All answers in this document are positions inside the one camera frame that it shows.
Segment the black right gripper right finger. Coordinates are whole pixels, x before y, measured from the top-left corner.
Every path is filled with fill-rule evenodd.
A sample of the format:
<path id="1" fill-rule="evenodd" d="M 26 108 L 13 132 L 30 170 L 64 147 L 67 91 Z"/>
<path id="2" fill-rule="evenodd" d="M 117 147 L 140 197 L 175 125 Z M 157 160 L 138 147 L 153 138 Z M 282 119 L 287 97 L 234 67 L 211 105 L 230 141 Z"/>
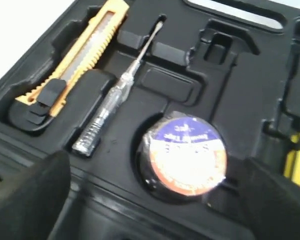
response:
<path id="1" fill-rule="evenodd" d="M 239 197 L 258 240 L 300 240 L 300 186 L 255 158 L 243 161 Z"/>

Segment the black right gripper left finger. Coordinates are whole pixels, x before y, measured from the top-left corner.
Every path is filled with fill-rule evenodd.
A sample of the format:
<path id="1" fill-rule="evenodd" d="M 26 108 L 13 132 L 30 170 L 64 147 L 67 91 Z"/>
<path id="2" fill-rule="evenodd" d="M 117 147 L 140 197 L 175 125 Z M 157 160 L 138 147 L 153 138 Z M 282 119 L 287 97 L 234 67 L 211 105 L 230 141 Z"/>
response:
<path id="1" fill-rule="evenodd" d="M 64 151 L 0 182 L 0 240 L 48 239 L 70 185 L 70 160 Z"/>

